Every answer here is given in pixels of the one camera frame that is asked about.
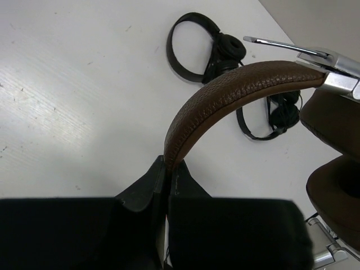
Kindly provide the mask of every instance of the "white table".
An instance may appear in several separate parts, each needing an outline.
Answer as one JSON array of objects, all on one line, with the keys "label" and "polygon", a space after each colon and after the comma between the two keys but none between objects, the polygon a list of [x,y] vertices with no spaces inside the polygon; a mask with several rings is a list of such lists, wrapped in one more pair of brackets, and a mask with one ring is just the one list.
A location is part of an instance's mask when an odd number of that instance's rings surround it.
[{"label": "white table", "polygon": [[[114,196],[143,175],[162,154],[173,117],[201,86],[174,75],[165,54],[169,29],[191,11],[239,38],[290,42],[255,0],[0,2],[0,197]],[[245,46],[245,64],[296,57]],[[174,49],[200,73],[210,38],[186,22]],[[264,101],[244,113],[254,134],[269,132]],[[186,162],[213,196],[292,199],[310,215],[307,178],[336,155],[300,124],[276,140],[250,141],[231,114]]]}]

